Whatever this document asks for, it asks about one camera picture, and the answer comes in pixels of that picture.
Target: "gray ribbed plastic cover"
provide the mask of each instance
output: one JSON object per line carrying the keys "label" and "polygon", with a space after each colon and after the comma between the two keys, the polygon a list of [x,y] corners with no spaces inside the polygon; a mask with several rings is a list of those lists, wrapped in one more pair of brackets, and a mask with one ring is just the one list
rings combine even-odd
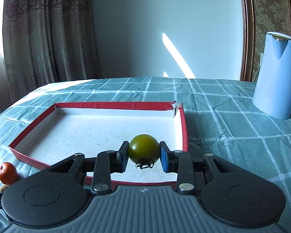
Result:
{"label": "gray ribbed plastic cover", "polygon": [[226,225],[201,208],[193,196],[170,186],[119,186],[95,197],[78,218],[49,229],[27,229],[12,224],[5,233],[284,233],[277,225],[239,229]]}

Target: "light blue kettle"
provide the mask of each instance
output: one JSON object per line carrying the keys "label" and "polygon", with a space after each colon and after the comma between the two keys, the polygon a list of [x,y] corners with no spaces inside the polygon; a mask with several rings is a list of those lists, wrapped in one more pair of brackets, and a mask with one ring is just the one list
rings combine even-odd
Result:
{"label": "light blue kettle", "polygon": [[266,33],[265,48],[253,104],[278,119],[291,115],[291,37]]}

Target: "green checkered tablecloth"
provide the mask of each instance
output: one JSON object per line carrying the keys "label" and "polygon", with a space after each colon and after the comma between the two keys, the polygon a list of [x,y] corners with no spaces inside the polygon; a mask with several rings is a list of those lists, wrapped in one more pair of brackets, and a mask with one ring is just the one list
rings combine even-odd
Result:
{"label": "green checkered tablecloth", "polygon": [[[254,90],[249,82],[160,77],[49,84],[0,115],[0,164],[13,163],[24,177],[38,171],[16,160],[8,145],[53,103],[183,102],[191,154],[212,152],[277,184],[286,195],[279,224],[291,232],[291,118],[277,120],[259,111],[252,104]],[[0,231],[8,224],[1,213]]]}

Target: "orange fruit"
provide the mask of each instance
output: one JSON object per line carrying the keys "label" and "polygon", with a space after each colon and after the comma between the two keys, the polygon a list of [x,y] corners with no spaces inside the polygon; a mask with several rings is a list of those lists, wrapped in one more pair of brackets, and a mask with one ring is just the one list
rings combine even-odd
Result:
{"label": "orange fruit", "polygon": [[10,162],[3,162],[0,165],[0,180],[6,185],[12,185],[18,181],[17,170]]}

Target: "red and white tray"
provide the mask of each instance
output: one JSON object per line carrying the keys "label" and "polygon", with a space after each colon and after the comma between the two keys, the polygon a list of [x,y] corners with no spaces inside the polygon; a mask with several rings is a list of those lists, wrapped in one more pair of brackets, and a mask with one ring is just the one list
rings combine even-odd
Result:
{"label": "red and white tray", "polygon": [[[149,134],[165,141],[171,151],[187,151],[187,133],[181,105],[167,102],[55,103],[37,117],[10,144],[17,159],[38,169],[77,152],[95,157],[119,150],[123,141]],[[85,183],[90,184],[93,173]],[[158,185],[176,181],[164,173],[158,160],[152,169],[136,169],[129,160],[125,173],[112,173],[115,184]]]}

